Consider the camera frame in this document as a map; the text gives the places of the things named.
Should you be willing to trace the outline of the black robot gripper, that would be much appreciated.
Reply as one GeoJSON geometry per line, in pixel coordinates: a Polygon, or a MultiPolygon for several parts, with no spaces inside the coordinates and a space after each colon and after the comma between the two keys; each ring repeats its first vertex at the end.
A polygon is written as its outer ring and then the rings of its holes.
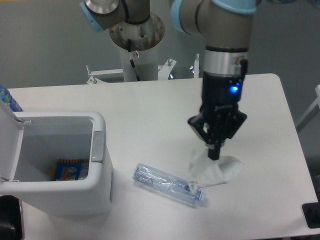
{"type": "Polygon", "coordinates": [[[203,73],[201,113],[189,118],[187,123],[209,148],[208,157],[213,161],[220,158],[225,140],[232,139],[247,119],[247,115],[239,110],[244,78],[243,74],[203,73]],[[204,129],[206,123],[210,125],[210,134],[204,129]]]}

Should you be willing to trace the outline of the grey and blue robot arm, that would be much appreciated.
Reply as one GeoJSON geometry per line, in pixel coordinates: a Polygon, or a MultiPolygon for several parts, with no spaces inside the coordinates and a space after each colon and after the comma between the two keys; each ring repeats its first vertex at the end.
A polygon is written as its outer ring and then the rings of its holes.
{"type": "MultiPolygon", "coordinates": [[[[258,0],[173,0],[174,27],[188,35],[202,35],[205,51],[199,113],[189,126],[205,142],[208,157],[220,158],[247,115],[239,110],[248,71],[248,52],[258,0]]],[[[83,0],[80,9],[96,32],[109,30],[113,42],[125,52],[127,81],[147,81],[148,63],[142,53],[163,39],[164,26],[151,13],[148,0],[83,0]]]]}

